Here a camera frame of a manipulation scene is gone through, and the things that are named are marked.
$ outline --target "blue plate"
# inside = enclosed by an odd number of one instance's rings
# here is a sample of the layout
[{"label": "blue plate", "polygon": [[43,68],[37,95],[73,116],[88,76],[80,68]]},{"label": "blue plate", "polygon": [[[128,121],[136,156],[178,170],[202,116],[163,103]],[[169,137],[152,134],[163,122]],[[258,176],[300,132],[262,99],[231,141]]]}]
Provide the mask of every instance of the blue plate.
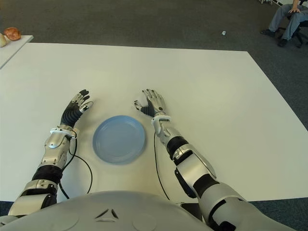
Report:
[{"label": "blue plate", "polygon": [[144,129],[136,119],[118,115],[102,122],[93,136],[93,149],[103,161],[127,164],[137,158],[144,146]]}]

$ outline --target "small white object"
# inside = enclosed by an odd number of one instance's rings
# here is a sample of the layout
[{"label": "small white object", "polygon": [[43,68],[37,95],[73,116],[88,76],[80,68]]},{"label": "small white object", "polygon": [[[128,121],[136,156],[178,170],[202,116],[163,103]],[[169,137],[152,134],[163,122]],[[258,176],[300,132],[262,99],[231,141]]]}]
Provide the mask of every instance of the small white object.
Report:
[{"label": "small white object", "polygon": [[65,135],[67,135],[68,137],[72,138],[72,139],[76,139],[77,137],[77,132],[79,132],[78,129],[73,129],[73,131],[69,131],[63,128],[52,128],[50,130],[50,133],[53,134],[54,132],[57,133],[64,133]]},{"label": "small white object", "polygon": [[0,33],[0,47],[4,47],[7,44],[7,41],[3,34]]},{"label": "small white object", "polygon": [[167,115],[157,115],[157,116],[152,118],[151,124],[153,125],[155,123],[155,121],[161,120],[161,119],[167,119],[167,120],[171,121],[171,117],[170,116],[167,116]]}]

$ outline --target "shoe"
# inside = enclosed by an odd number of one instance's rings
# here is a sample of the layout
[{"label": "shoe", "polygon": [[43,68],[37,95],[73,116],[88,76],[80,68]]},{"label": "shoe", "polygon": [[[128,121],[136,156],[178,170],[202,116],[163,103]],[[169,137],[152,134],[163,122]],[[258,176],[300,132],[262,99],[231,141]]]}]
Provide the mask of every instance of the shoe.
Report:
[{"label": "shoe", "polygon": [[286,39],[281,39],[279,42],[278,42],[278,46],[279,47],[284,47],[285,45],[287,45],[287,43],[288,43],[288,40],[286,40]]},{"label": "shoe", "polygon": [[261,30],[260,31],[260,34],[262,34],[262,35],[268,35],[268,36],[270,36],[270,37],[275,37],[275,31],[271,31],[271,30],[269,30],[269,29],[266,29],[266,30]]}]

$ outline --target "bread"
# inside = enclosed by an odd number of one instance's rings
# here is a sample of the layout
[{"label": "bread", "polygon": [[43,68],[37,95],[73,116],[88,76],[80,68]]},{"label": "bread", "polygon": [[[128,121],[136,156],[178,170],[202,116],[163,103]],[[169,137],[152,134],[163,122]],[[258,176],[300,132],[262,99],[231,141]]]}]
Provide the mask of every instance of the bread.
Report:
[{"label": "bread", "polygon": [[21,38],[21,33],[16,27],[9,27],[4,30],[4,34],[11,41],[16,41]]}]

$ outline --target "person's hand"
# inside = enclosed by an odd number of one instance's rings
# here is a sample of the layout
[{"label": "person's hand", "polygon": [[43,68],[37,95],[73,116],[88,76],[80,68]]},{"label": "person's hand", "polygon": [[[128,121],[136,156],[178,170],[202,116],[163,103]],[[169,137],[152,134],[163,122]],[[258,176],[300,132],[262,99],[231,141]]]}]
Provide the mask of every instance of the person's hand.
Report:
[{"label": "person's hand", "polygon": [[292,8],[289,13],[300,13],[300,10],[296,7],[296,8]]}]

